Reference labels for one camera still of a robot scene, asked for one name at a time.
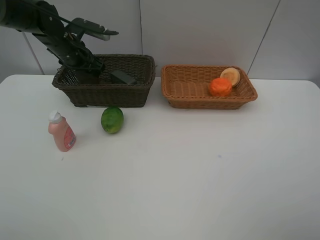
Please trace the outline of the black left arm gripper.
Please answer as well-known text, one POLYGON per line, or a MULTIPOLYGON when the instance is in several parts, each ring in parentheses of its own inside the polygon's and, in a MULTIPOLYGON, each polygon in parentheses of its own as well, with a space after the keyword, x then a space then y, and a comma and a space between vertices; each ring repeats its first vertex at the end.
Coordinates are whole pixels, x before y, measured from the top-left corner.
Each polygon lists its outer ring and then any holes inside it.
POLYGON ((88 48, 80 47, 57 56, 61 65, 92 75, 99 75, 104 70, 104 63, 88 48))

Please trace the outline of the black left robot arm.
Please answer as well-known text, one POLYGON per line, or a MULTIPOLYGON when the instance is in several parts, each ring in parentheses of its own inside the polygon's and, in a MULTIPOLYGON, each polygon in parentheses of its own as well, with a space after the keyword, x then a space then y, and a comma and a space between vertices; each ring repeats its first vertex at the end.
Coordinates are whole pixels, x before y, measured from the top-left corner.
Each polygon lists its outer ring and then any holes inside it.
POLYGON ((66 20, 59 16, 54 5, 44 0, 2 0, 0 25, 32 34, 68 69, 94 76, 104 69, 104 64, 86 47, 82 37, 102 38, 105 28, 79 17, 66 20))

